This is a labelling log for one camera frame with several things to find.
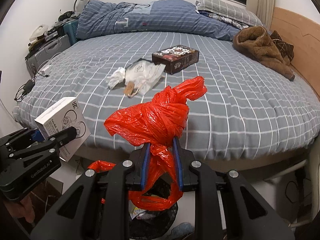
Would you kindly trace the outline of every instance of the plaid fabric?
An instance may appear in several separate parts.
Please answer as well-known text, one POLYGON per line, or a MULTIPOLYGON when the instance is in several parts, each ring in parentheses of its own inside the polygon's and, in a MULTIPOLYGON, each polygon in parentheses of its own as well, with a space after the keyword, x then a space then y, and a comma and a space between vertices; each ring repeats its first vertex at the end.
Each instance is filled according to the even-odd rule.
POLYGON ((79 41, 51 62, 50 77, 36 77, 33 90, 13 110, 20 123, 34 119, 62 97, 77 96, 89 147, 134 150, 104 121, 117 109, 148 102, 166 86, 201 75, 208 92, 188 101, 188 122, 180 142, 197 159, 254 159, 307 146, 320 130, 320 102, 300 78, 285 77, 235 51, 231 42, 166 32, 112 34, 79 41), (108 77, 139 58, 182 44, 200 51, 199 62, 163 77, 145 96, 128 98, 124 88, 108 89, 108 77))
POLYGON ((294 57, 294 52, 293 52, 294 46, 292 44, 289 44, 289 43, 283 41, 280 34, 277 31, 274 31, 270 35, 270 37, 271 37, 273 43, 279 49, 281 56, 283 58, 288 57, 289 61, 291 62, 294 57))
POLYGON ((228 4, 221 0, 201 0, 197 9, 213 12, 238 22, 245 23, 249 26, 263 26, 259 18, 251 11, 228 4))
POLYGON ((204 15, 204 16, 207 16, 209 18, 216 19, 216 20, 224 22, 224 23, 229 23, 229 24, 233 25, 234 27, 236 27, 239 30, 243 30, 243 29, 246 29, 246 28, 249 27, 247 24, 244 24, 244 23, 241 23, 241 22, 237 22, 237 21, 235 21, 233 19, 218 15, 216 13, 212 13, 212 12, 208 12, 208 11, 199 11, 199 13, 204 15))

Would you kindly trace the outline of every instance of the gray checkered pillowcase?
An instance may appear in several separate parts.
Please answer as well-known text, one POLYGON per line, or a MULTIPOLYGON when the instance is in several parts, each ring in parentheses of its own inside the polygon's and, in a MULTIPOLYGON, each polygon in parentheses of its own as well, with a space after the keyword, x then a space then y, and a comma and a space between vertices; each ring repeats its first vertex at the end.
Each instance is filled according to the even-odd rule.
POLYGON ((263 26, 262 22, 254 13, 221 0, 201 0, 197 9, 210 11, 249 26, 263 26))

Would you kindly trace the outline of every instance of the charger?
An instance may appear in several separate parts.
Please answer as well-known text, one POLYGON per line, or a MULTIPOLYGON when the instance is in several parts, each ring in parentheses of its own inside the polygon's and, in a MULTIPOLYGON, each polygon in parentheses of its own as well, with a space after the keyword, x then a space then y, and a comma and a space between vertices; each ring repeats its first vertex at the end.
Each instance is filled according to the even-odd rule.
POLYGON ((15 101, 21 102, 23 98, 31 92, 33 87, 35 86, 34 79, 29 79, 27 83, 23 84, 17 91, 16 96, 14 98, 15 101))
POLYGON ((50 69, 51 69, 51 65, 50 64, 45 66, 45 67, 43 67, 42 69, 40 69, 39 75, 48 77, 50 69))

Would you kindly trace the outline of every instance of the metal screw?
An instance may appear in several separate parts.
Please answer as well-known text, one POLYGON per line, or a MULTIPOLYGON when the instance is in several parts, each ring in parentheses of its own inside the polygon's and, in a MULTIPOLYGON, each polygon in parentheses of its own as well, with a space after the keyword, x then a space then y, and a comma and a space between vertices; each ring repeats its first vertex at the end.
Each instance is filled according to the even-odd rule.
POLYGON ((122 165, 123 165, 124 167, 130 167, 130 166, 132 165, 132 161, 126 160, 126 161, 124 161, 124 162, 122 163, 122 165))
POLYGON ((236 178, 239 176, 238 171, 229 171, 229 175, 230 177, 236 178))
POLYGON ((192 165, 192 167, 199 168, 199 167, 201 166, 201 162, 199 162, 199 161, 193 161, 193 162, 191 163, 191 165, 192 165))
POLYGON ((87 177, 92 177, 92 176, 94 175, 94 170, 87 170, 87 171, 85 172, 85 175, 86 175, 87 177))

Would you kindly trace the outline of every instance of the white plastic bag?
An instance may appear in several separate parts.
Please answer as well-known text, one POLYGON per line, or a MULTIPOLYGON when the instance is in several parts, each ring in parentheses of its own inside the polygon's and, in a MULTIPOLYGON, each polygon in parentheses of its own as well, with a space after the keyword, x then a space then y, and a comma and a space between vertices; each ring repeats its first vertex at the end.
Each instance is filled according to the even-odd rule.
POLYGON ((164 68, 164 64, 155 65, 141 58, 126 68, 125 85, 133 82, 136 89, 134 94, 144 96, 159 81, 164 68))
POLYGON ((113 74, 110 77, 108 86, 112 90, 114 87, 121 83, 125 78, 125 68, 119 67, 116 71, 113 72, 113 74))
POLYGON ((130 81, 134 83, 134 93, 131 96, 137 93, 145 95, 159 81, 164 68, 164 64, 155 65, 141 58, 126 68, 119 67, 111 75, 108 86, 113 89, 125 78, 125 85, 130 81))

